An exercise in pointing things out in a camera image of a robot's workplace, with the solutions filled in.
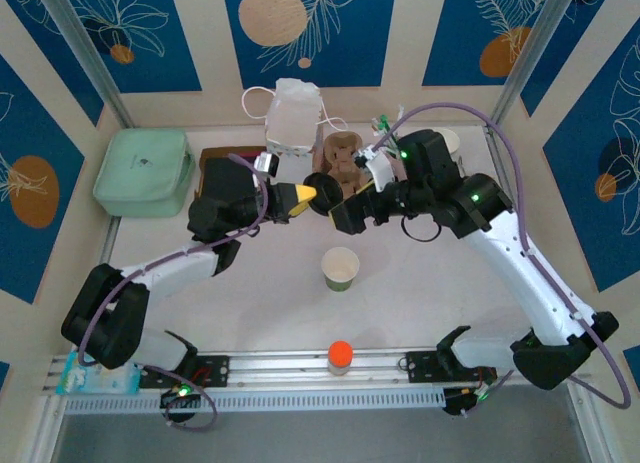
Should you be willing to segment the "black plastic cup lid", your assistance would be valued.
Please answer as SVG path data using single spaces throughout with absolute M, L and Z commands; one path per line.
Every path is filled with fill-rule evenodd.
M 340 184 L 329 174 L 312 173 L 304 179 L 303 184 L 315 189 L 316 196 L 309 202 L 309 206 L 321 216 L 327 217 L 329 211 L 344 199 Z

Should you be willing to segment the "animal print paper gift bag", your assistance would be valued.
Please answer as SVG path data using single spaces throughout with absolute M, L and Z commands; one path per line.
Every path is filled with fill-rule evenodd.
M 247 103 L 248 95 L 256 91 L 271 96 L 268 109 L 261 115 L 252 113 Z M 279 169 L 292 170 L 296 164 L 304 169 L 302 178 L 312 172 L 325 126 L 337 131 L 349 129 L 343 118 L 328 114 L 318 86 L 296 78 L 279 78 L 274 89 L 252 86 L 243 92 L 241 105 L 247 117 L 264 123 L 266 148 L 279 157 Z

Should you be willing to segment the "blue wet wipes pack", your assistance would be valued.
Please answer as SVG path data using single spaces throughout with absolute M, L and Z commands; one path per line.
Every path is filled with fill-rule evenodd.
M 134 364 L 109 370 L 100 364 L 83 366 L 78 352 L 72 351 L 65 362 L 57 394 L 135 394 L 139 389 L 141 370 Z

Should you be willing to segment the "brown cardboard box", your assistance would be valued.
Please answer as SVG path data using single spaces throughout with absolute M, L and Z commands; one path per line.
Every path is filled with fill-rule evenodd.
M 200 181 L 195 195 L 233 202 L 254 194 L 252 173 L 228 158 L 236 154 L 250 164 L 265 151 L 265 146 L 212 147 L 202 150 L 199 160 Z

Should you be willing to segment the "mint green zip pouch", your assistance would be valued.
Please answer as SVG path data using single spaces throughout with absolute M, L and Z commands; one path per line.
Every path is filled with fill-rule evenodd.
M 121 130 L 109 142 L 93 197 L 111 216 L 173 217 L 184 205 L 194 167 L 185 131 Z

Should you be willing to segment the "orange capped jar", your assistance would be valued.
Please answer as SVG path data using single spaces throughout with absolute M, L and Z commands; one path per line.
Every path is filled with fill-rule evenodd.
M 327 364 L 329 371 L 335 376 L 345 375 L 353 361 L 353 348 L 343 340 L 333 342 L 328 349 Z

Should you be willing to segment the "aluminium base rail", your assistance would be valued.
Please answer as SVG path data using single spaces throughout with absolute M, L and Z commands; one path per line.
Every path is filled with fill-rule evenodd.
M 224 391 L 295 391 L 405 389 L 410 382 L 408 348 L 357 350 L 350 369 L 336 376 L 328 369 L 325 350 L 222 352 L 225 369 L 205 379 L 223 380 Z

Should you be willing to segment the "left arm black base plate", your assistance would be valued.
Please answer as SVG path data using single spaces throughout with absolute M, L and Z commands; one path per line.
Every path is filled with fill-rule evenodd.
M 202 388 L 224 388 L 227 386 L 230 357 L 228 355 L 191 356 L 181 363 L 174 373 Z M 140 389 L 168 389 L 181 381 L 158 371 L 143 370 Z

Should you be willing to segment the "aluminium frame post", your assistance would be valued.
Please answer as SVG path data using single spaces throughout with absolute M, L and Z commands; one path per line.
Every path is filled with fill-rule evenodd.
M 103 59 L 69 0 L 41 0 L 83 72 L 122 128 L 135 123 Z
M 496 125 L 502 125 L 506 120 L 511 106 L 520 96 L 571 2 L 546 0 L 491 113 Z

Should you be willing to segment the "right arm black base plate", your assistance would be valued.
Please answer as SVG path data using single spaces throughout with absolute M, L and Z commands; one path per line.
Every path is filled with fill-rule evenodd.
M 401 368 L 407 372 L 410 383 L 491 384 L 498 377 L 497 370 L 492 367 L 467 368 L 457 361 L 442 363 L 435 350 L 406 352 Z

